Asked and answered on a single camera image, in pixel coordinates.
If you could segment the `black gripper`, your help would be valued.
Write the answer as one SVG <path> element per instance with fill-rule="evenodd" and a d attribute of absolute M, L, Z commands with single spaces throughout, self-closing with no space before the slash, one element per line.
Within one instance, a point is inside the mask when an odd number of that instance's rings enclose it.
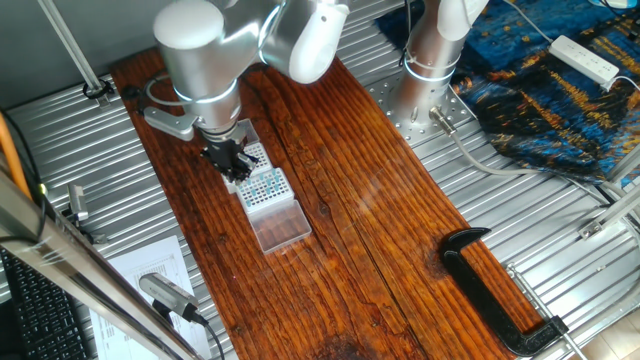
<path fill-rule="evenodd" d="M 223 178 L 229 183 L 240 183 L 249 178 L 260 160 L 244 152 L 246 138 L 207 141 L 200 155 L 216 169 L 221 169 Z"/>

